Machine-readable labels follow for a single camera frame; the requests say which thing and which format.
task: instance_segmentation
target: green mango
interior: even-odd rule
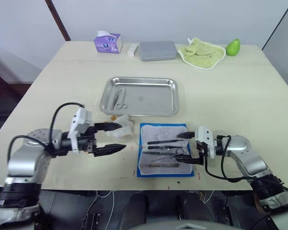
[[[240,51],[240,39],[235,39],[226,47],[226,54],[228,56],[235,56]]]

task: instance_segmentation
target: purple tissue box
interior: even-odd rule
[[[113,36],[97,36],[94,40],[96,50],[98,53],[113,53],[119,54],[123,46],[120,34],[113,34]]]

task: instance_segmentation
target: table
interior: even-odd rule
[[[288,86],[257,46],[241,46],[236,57],[226,56],[212,70],[204,71],[175,60],[141,62],[121,54],[97,53],[93,42],[66,42],[19,102],[0,130],[0,185],[6,174],[6,153],[12,137],[49,127],[55,109],[65,102],[79,102],[93,112],[94,122],[110,121],[98,109],[104,86],[114,76],[166,77],[178,84],[180,109],[172,117],[132,116],[133,138],[109,139],[97,133],[98,146],[126,143],[121,152],[94,158],[88,154],[57,157],[50,163],[44,189],[69,190],[250,190],[210,177],[203,166],[194,166],[192,178],[137,178],[139,124],[186,123],[199,125],[215,135],[243,135],[252,143],[274,174],[288,187]],[[68,131],[76,107],[59,113],[55,128]],[[14,150],[21,145],[17,141]],[[220,173],[220,157],[209,161],[210,171]],[[228,176],[240,176],[235,162],[226,159]]]

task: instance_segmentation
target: green towel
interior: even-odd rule
[[[182,60],[191,66],[209,70],[225,57],[226,50],[223,47],[202,42],[197,37],[189,42],[190,45],[180,48],[178,53]]]

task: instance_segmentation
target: robotic arm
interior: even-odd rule
[[[179,156],[178,161],[204,165],[204,159],[207,161],[207,157],[213,159],[216,155],[223,154],[234,159],[243,177],[247,178],[258,195],[259,205],[270,213],[273,227],[288,230],[288,191],[284,190],[281,180],[272,174],[264,160],[252,149],[247,138],[237,135],[217,136],[213,139],[212,131],[204,126],[199,127],[196,132],[182,133],[177,137],[195,138],[199,151],[197,159]]]
[[[52,145],[49,144],[49,129],[37,129],[28,134],[47,145],[45,149],[35,141],[25,139],[23,145],[8,161],[8,173],[0,196],[0,229],[36,229],[42,226],[42,209],[38,204],[41,185],[46,177],[52,158],[65,156],[68,151],[80,150],[95,157],[110,155],[126,145],[110,144],[97,148],[95,133],[121,127],[117,123],[91,124],[91,113],[80,107],[72,120],[69,132],[52,131]]]

